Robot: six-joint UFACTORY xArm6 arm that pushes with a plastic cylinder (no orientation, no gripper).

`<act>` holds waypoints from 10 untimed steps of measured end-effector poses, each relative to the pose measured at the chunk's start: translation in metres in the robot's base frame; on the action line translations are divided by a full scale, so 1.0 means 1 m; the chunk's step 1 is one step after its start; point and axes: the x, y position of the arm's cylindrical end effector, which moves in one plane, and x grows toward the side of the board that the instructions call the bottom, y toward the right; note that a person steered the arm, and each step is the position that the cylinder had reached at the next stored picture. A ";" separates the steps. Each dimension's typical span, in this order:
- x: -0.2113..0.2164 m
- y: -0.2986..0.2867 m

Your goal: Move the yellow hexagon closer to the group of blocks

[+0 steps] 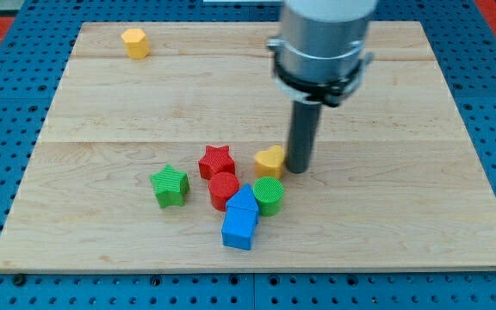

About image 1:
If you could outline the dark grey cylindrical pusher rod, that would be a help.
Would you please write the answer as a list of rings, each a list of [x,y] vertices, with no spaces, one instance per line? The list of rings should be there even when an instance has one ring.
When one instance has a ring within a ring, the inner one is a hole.
[[[320,103],[293,102],[286,165],[294,174],[301,174],[309,167],[320,114]]]

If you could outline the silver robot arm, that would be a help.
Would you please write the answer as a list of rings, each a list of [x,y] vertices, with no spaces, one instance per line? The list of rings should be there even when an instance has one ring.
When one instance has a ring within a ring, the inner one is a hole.
[[[321,109],[337,108],[361,85],[373,53],[362,55],[377,0],[287,0],[279,35],[268,38],[276,84],[293,103],[286,167],[310,164]]]

